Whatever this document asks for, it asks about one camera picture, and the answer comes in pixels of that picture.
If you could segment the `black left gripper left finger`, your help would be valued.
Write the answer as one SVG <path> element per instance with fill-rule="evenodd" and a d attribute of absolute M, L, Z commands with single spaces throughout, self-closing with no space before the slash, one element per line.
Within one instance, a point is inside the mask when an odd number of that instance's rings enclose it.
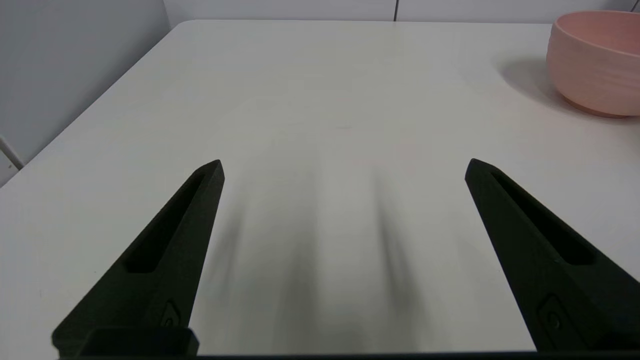
<path fill-rule="evenodd" d="M 189 328 L 225 175 L 192 173 L 51 335 L 59 351 L 196 351 Z"/>

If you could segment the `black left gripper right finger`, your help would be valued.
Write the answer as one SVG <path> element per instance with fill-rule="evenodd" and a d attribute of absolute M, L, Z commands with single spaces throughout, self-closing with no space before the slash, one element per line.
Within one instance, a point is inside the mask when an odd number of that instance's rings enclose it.
<path fill-rule="evenodd" d="M 535 348 L 639 350 L 640 285 L 497 167 L 465 182 Z"/>

